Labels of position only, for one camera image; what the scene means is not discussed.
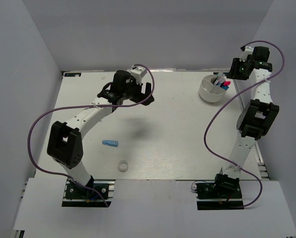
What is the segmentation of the black highlighter pink cap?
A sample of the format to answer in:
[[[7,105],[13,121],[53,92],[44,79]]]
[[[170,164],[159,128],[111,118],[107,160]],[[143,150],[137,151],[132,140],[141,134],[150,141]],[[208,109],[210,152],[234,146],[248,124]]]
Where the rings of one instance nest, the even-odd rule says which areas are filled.
[[[222,83],[223,86],[229,86],[230,84],[231,84],[230,81],[224,81],[224,82]]]

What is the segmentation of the black highlighter blue cap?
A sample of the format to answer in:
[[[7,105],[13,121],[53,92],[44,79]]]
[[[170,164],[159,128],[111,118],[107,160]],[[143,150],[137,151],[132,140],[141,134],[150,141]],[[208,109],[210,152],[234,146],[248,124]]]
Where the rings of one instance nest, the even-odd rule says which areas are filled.
[[[229,86],[223,85],[223,86],[221,86],[221,88],[224,89],[224,90],[228,90],[229,89]]]

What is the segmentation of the blue pen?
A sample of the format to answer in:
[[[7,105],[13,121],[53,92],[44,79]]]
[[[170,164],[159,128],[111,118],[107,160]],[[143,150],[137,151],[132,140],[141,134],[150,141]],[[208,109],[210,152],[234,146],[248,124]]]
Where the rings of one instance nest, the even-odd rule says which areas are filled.
[[[215,80],[215,85],[220,85],[222,84],[225,80],[225,74],[224,73],[218,73],[217,77],[216,77],[216,80]]]

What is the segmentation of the blue correction tape dispenser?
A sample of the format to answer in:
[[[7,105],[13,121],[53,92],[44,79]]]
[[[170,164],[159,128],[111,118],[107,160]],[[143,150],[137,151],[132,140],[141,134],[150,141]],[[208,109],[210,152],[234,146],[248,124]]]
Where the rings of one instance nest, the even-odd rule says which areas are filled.
[[[103,140],[102,144],[106,146],[118,147],[118,141],[115,140]]]

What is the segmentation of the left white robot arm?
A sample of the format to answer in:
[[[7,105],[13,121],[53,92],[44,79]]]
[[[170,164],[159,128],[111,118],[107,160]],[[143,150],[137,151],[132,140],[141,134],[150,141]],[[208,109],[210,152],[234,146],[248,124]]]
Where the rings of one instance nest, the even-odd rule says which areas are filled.
[[[136,105],[149,105],[154,101],[152,83],[142,83],[149,70],[134,65],[131,70],[118,70],[113,80],[99,92],[89,108],[82,110],[73,118],[56,121],[51,127],[47,154],[58,162],[77,185],[77,192],[84,198],[94,192],[93,177],[82,163],[84,136],[103,118],[117,108],[124,107],[124,101],[130,100]]]

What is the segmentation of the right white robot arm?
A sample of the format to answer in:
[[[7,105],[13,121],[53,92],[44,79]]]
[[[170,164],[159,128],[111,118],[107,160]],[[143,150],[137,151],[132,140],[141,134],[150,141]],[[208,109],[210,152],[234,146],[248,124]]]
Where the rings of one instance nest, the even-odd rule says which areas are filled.
[[[233,163],[226,163],[215,176],[213,192],[220,198],[226,197],[231,187],[238,185],[241,168],[251,149],[267,134],[279,112],[279,106],[271,99],[270,83],[266,81],[272,73],[272,64],[268,62],[269,48],[245,46],[241,50],[243,54],[233,59],[227,78],[249,79],[260,84],[253,88],[252,99],[237,120],[237,139],[229,157]]]

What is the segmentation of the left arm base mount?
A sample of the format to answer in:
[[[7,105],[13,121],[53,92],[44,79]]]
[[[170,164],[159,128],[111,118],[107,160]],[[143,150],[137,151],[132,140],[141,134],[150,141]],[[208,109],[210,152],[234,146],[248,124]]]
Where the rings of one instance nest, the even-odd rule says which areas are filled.
[[[95,180],[93,188],[102,195],[107,205],[110,206],[114,195],[115,181]],[[107,208],[104,201],[96,192],[80,188],[70,180],[66,181],[61,206],[75,208]]]

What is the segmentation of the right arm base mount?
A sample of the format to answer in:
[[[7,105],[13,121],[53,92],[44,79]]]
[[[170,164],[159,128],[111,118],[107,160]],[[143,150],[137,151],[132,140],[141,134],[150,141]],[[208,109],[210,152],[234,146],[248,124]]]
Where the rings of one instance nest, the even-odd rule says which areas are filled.
[[[244,209],[239,179],[216,174],[214,181],[194,181],[191,191],[196,194],[199,211]]]

